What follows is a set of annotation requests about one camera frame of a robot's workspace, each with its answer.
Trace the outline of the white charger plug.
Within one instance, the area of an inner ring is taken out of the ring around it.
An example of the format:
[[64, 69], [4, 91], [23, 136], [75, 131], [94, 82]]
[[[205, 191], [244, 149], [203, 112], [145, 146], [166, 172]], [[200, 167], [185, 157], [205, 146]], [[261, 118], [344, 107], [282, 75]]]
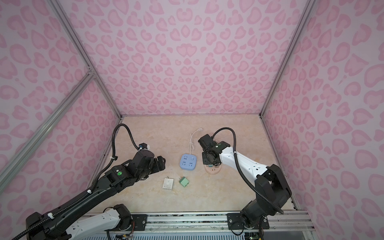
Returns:
[[165, 178], [163, 182], [163, 189], [164, 190], [172, 190], [174, 186], [174, 179]]

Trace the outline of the light green charger plug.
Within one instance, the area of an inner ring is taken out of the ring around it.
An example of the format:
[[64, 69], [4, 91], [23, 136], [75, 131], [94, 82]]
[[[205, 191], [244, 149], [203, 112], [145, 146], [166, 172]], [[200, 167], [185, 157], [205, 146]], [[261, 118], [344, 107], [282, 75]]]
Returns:
[[188, 184], [189, 184], [189, 180], [186, 178], [186, 177], [182, 177], [180, 180], [179, 180], [179, 183], [185, 188]]

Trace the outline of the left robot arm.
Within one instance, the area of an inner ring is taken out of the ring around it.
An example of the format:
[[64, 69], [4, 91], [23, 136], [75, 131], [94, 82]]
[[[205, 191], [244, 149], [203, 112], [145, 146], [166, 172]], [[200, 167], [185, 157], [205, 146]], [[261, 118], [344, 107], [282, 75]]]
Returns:
[[132, 160], [113, 166], [90, 188], [73, 199], [44, 214], [33, 213], [26, 219], [26, 230], [13, 239], [27, 237], [28, 240], [69, 240], [72, 225], [84, 214], [103, 201], [146, 180], [149, 175], [166, 169], [166, 159], [146, 149], [138, 151]]

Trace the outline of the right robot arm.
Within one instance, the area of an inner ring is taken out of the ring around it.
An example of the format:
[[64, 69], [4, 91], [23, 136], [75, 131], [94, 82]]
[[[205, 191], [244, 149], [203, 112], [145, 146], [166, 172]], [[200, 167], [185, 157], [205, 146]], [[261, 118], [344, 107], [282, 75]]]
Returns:
[[291, 198], [292, 191], [279, 166], [257, 163], [240, 154], [235, 145], [231, 146], [224, 141], [218, 143], [210, 135], [204, 135], [198, 142], [203, 150], [204, 165], [227, 165], [234, 168], [256, 194], [256, 198], [240, 211], [239, 222], [234, 223], [236, 227], [262, 228], [268, 221], [267, 216], [284, 213], [283, 206]]

